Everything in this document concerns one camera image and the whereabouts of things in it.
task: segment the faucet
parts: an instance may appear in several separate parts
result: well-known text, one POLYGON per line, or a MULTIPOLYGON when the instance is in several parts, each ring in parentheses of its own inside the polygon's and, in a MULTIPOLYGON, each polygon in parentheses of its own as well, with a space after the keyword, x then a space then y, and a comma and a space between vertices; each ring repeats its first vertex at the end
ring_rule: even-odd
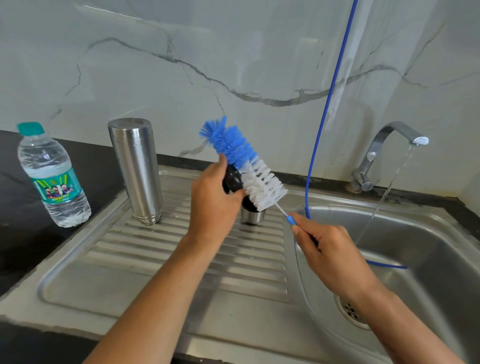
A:
POLYGON ((352 192, 360 193, 361 191, 370 191, 373 188, 373 183, 370 181, 370 178, 368 178, 367 173, 370 170, 373 160, 380 152, 385 139, 393 130, 396 130, 406 137, 413 146, 426 146, 428 144, 429 140, 426 136, 423 136, 416 130, 412 129, 404 122, 393 121, 388 123, 380 129, 377 135, 373 138, 373 141, 367 150, 367 154, 363 157, 360 166, 352 171, 352 180, 349 186, 349 189, 352 192))

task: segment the bottle label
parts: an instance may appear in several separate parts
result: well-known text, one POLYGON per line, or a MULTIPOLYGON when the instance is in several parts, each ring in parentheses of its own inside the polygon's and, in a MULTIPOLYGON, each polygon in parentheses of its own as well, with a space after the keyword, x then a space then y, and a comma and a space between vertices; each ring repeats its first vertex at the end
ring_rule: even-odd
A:
POLYGON ((47 204, 60 204, 73 200, 82 192, 73 168, 58 176, 42 179, 31 178, 31 180, 40 192, 43 202, 47 204))

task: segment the clear plastic bottle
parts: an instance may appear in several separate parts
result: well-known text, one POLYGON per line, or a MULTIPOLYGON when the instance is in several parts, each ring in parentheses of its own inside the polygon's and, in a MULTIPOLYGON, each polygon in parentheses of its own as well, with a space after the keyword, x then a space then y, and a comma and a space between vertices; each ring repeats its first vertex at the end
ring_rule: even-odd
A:
POLYGON ((63 228, 87 221, 92 211, 65 148, 38 122, 23 122, 17 127, 24 136, 18 159, 53 221, 63 228))

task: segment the hand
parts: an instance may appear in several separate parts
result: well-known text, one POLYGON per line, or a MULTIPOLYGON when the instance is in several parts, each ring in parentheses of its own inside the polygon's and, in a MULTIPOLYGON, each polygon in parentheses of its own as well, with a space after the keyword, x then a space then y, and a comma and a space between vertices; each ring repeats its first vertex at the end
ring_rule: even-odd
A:
POLYGON ((187 237, 218 249, 226 238, 240 210, 244 190, 226 194, 222 180, 227 158, 220 154, 219 162, 207 167, 192 184, 192 208, 187 237))
POLYGON ((298 226, 292 232, 309 267, 324 285, 340 297, 356 302, 375 289, 385 289, 343 226, 323 225, 292 214, 298 226), (318 241, 318 248, 311 240, 318 241))

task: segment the granite countertop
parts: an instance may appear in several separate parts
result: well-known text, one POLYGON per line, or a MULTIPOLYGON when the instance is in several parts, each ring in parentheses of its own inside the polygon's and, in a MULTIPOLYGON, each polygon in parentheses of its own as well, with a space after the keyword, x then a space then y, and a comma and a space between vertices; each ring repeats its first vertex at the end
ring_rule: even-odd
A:
MULTIPOLYGON (((17 158, 20 140, 18 133, 0 131, 4 155, 0 160, 0 296, 79 229, 60 228, 51 220, 20 167, 17 158)), ((66 140, 60 142, 72 160, 94 215, 123 189, 113 148, 66 140)), ((162 165, 192 170, 203 170, 209 164, 164 155, 157 155, 157 160, 162 165)), ((276 174, 283 183, 305 185, 303 176, 276 174)), ((311 188, 347 194, 345 182, 341 181, 313 178, 311 188)), ((364 196, 379 200, 384 191, 384 188, 375 187, 364 196)), ((387 201, 443 207, 480 240, 480 218, 456 198, 392 190, 387 201)), ((94 340, 0 322, 0 357, 5 364, 81 363, 95 345, 94 340)), ((198 359, 175 358, 172 362, 194 363, 198 359)))

